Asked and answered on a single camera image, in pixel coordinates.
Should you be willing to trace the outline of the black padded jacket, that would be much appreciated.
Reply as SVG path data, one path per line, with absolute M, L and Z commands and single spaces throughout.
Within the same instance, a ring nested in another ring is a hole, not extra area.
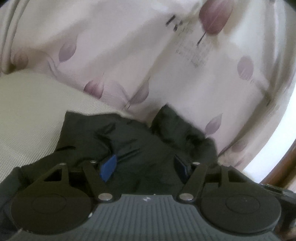
M 117 194 L 178 194 L 185 182 L 175 171 L 175 155 L 190 166 L 190 175 L 193 162 L 218 166 L 214 141 L 168 105 L 150 126 L 114 113 L 85 116 L 68 112 L 55 151 L 14 168 L 3 180 L 1 206 L 60 163 L 75 168 L 84 161 L 101 163 L 113 155 L 117 166 L 107 186 Z

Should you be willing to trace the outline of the brown wooden door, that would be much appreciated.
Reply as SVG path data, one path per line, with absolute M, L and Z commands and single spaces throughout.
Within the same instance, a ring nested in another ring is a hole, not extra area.
M 272 171 L 260 182 L 295 192 L 295 141 Z

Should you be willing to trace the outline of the leaf print pink curtain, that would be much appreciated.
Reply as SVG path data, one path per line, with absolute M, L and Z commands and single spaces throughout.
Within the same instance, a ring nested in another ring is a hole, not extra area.
M 295 89 L 285 1 L 7 1 L 1 77 L 29 70 L 152 122 L 170 105 L 244 171 Z

